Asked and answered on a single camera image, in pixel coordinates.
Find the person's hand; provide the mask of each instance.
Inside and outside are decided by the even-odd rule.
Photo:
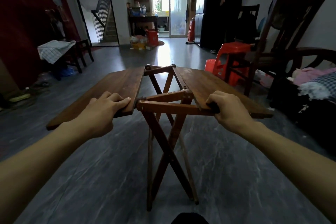
[[[220,0],[219,6],[222,6],[225,3],[225,0]]]
[[[130,98],[123,99],[117,93],[104,92],[99,99],[92,98],[87,107],[70,121],[87,140],[101,137],[113,129],[113,116],[126,107]]]
[[[241,135],[256,124],[237,96],[215,91],[206,101],[207,104],[212,102],[220,109],[220,113],[215,114],[216,120],[227,130]]]

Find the white fluffy fabric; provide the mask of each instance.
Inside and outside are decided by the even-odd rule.
[[[331,97],[330,91],[319,82],[306,82],[299,86],[299,96],[309,95],[310,99],[327,99]]]

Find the folding wooden table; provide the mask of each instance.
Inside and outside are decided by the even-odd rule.
[[[156,81],[155,74],[164,72],[168,73],[168,78],[163,91],[161,91]],[[157,95],[146,98],[137,98],[143,76],[149,76]],[[180,90],[169,92],[173,77],[175,77]],[[152,209],[153,200],[157,195],[168,164],[173,168],[182,187],[187,193],[187,196],[195,201],[197,205],[199,204],[199,200],[191,175],[187,150],[180,132],[187,115],[213,116],[216,113],[216,108],[210,108],[205,103],[208,96],[216,90],[238,96],[253,118],[269,118],[273,116],[271,111],[255,103],[243,94],[240,94],[233,87],[209,72],[176,67],[174,64],[166,67],[146,65],[145,67],[130,68],[124,71],[108,74],[77,101],[57,115],[57,117],[47,125],[47,129],[55,129],[61,123],[73,120],[82,112],[82,110],[84,110],[91,98],[99,98],[105,91],[118,93],[124,98],[130,97],[131,101],[128,106],[117,112],[115,117],[131,115],[134,108],[137,108],[138,111],[142,112],[149,125],[147,210],[150,211]],[[193,99],[195,100],[196,105],[191,104]],[[175,101],[181,102],[179,104],[171,103]],[[167,115],[170,124],[172,125],[168,138],[159,124],[162,113]],[[163,155],[153,179],[152,144],[154,137],[159,143]],[[180,139],[188,178],[174,154],[174,148],[178,138]]]

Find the black refrigerator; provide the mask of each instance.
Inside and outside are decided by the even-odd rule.
[[[220,0],[196,0],[195,42],[201,48],[214,47],[214,34],[220,30],[216,28],[219,15],[214,15],[215,2],[219,6]]]

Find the frosted glass door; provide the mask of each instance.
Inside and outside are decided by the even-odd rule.
[[[170,0],[170,36],[185,37],[188,0]]]

